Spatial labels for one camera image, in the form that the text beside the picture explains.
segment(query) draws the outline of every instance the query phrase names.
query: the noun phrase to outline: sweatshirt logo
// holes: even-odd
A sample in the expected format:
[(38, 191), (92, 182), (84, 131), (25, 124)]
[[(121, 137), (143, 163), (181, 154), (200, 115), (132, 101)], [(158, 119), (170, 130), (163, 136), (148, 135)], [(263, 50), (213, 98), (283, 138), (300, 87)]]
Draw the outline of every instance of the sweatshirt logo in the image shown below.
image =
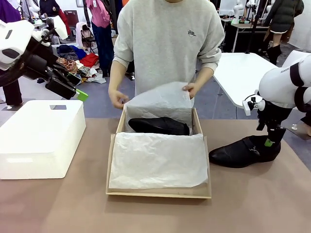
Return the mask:
[(194, 34), (194, 32), (193, 32), (193, 31), (188, 30), (188, 36), (190, 36), (190, 37), (194, 37), (194, 36), (196, 36), (196, 34)]

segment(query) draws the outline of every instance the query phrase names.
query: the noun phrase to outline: pile of clothes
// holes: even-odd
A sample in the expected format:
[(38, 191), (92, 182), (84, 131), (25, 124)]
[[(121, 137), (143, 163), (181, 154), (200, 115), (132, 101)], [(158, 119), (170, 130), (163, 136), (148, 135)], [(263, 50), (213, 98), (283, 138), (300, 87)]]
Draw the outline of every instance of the pile of clothes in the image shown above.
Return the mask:
[(99, 57), (88, 53), (76, 46), (61, 45), (57, 48), (59, 56), (57, 62), (62, 64), (68, 72), (78, 77), (83, 82), (105, 83), (102, 71), (99, 68)]

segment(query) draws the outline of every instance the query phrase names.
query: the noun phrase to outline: picture frame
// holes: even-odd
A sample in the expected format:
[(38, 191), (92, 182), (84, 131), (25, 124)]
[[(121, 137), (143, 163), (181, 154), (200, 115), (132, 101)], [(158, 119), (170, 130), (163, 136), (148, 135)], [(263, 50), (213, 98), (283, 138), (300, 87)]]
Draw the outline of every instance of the picture frame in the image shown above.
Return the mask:
[(83, 0), (76, 0), (77, 7), (83, 7)]

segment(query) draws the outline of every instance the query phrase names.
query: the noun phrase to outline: pink shirt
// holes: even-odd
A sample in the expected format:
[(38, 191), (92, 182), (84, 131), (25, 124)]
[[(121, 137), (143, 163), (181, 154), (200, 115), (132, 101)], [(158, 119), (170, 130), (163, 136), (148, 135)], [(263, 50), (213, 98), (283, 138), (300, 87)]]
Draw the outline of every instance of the pink shirt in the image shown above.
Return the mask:
[(93, 17), (92, 22), (97, 27), (106, 28), (110, 23), (110, 15), (106, 11), (105, 6), (101, 0), (86, 0), (86, 6), (90, 9)]

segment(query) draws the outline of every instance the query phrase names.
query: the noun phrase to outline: black jacket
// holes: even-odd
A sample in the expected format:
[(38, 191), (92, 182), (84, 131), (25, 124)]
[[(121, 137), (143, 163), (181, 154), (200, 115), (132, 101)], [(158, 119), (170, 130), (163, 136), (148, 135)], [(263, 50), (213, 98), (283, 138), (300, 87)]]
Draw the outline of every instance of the black jacket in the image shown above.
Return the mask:
[(40, 0), (40, 13), (43, 15), (46, 13), (48, 17), (58, 16), (59, 5), (55, 0)]
[(294, 17), (302, 14), (304, 3), (302, 0), (276, 0), (266, 18), (265, 26), (271, 22), (271, 31), (282, 33), (290, 29)]

